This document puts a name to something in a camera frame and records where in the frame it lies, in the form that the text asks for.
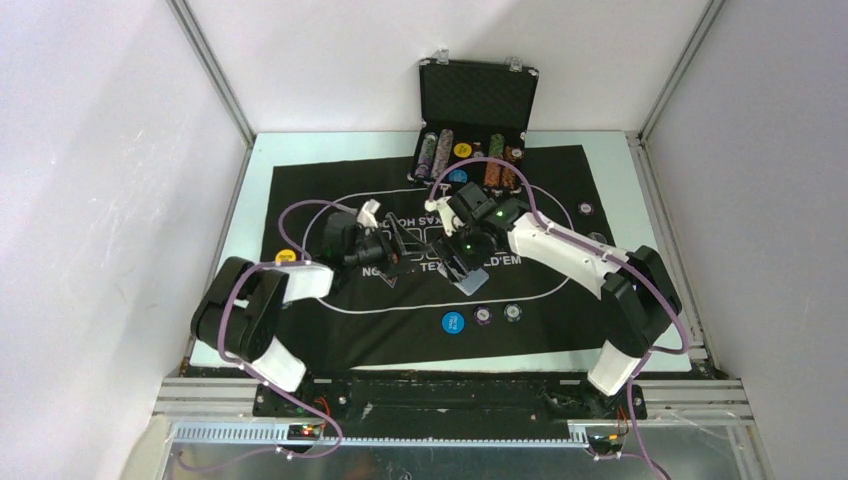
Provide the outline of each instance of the purple poker chip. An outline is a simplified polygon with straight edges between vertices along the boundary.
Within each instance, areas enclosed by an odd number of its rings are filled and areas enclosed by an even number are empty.
[[[479,325],[488,325],[492,321],[492,311],[489,307],[481,305],[474,309],[474,320]]]

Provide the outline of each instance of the white connector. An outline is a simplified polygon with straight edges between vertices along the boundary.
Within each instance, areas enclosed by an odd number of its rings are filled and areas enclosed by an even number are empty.
[[[456,213],[448,205],[450,197],[441,197],[436,200],[427,200],[424,202],[424,210],[428,212],[439,212],[439,218],[442,219],[442,227],[445,229],[447,236],[453,235],[457,228],[465,225],[462,220],[456,216]]]
[[[375,214],[379,209],[380,202],[373,198],[368,200],[365,202],[365,205],[362,205],[362,208],[359,209],[359,213],[356,214],[356,223],[366,228],[377,228],[379,224],[377,223],[377,217]]]

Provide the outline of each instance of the blue poker chip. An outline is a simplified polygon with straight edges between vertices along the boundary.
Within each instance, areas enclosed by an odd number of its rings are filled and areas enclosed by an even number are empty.
[[[448,312],[442,317],[442,328],[451,335],[456,335],[465,328],[465,318],[458,312]]]
[[[509,322],[521,320],[521,307],[517,303],[507,303],[504,307],[504,316]]]
[[[468,174],[464,170],[452,170],[448,174],[448,180],[451,182],[466,183],[468,181]]]

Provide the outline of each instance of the white wall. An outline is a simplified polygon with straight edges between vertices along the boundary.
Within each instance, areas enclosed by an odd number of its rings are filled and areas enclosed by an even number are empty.
[[[846,478],[848,3],[728,2],[650,142],[780,479]]]
[[[259,132],[417,130],[439,47],[537,67],[533,129],[635,130],[707,0],[191,3]]]
[[[116,478],[244,147],[166,2],[0,14],[0,478]]]

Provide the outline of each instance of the white oval line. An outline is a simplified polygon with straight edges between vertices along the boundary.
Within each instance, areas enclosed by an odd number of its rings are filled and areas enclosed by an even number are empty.
[[[571,215],[568,214],[568,211],[565,209],[565,207],[562,205],[562,203],[560,203],[560,201],[557,200],[556,197],[554,197],[553,195],[548,193],[546,190],[539,188],[535,185],[531,185],[531,187],[535,188],[539,192],[544,193],[545,195],[550,197],[550,199],[553,200],[554,203],[556,203],[557,206],[565,214],[565,218],[568,219],[569,229],[574,230],[574,223],[571,221]],[[334,202],[339,203],[342,200],[348,200],[348,199],[354,198],[354,197],[361,197],[363,195],[382,195],[382,194],[386,194],[386,193],[417,192],[417,191],[421,191],[421,190],[426,190],[426,188],[404,188],[404,189],[396,189],[396,190],[383,190],[383,191],[377,191],[377,192],[352,193],[350,195],[345,195],[344,197],[340,197],[340,198],[336,199]],[[324,206],[323,208],[321,208],[321,210],[318,211],[318,213],[315,214],[314,217],[312,217],[312,220],[309,221],[309,224],[306,226],[306,231],[303,233],[303,241],[301,242],[301,245],[303,246],[303,248],[306,248],[306,239],[309,236],[309,231],[312,229],[312,225],[315,223],[315,220],[317,220],[318,217],[321,216],[321,214],[324,213],[330,207],[331,207],[331,205]],[[322,298],[319,298],[317,300],[318,300],[318,303],[320,303],[321,305],[329,308],[330,310],[334,310],[334,311],[339,312],[339,313],[345,313],[345,314],[348,314],[348,315],[368,315],[368,314],[372,314],[372,313],[385,313],[385,312],[393,312],[393,311],[415,310],[415,309],[418,309],[418,308],[444,308],[444,307],[455,307],[455,306],[462,306],[462,305],[476,305],[476,304],[479,304],[481,302],[524,302],[524,301],[528,301],[528,300],[536,300],[536,299],[539,299],[539,298],[547,297],[548,295],[551,295],[551,294],[555,293],[556,291],[558,291],[566,283],[568,283],[568,277],[566,277],[562,281],[562,283],[560,283],[556,287],[552,288],[550,291],[545,292],[545,293],[541,293],[539,295],[532,295],[532,296],[529,296],[529,297],[489,299],[489,300],[476,299],[474,301],[468,301],[468,302],[425,304],[425,305],[414,305],[414,306],[407,306],[407,307],[388,307],[388,308],[380,308],[380,309],[375,309],[375,310],[347,310],[347,309],[344,309],[344,308],[336,307],[335,305],[330,305],[329,303],[327,303]]]

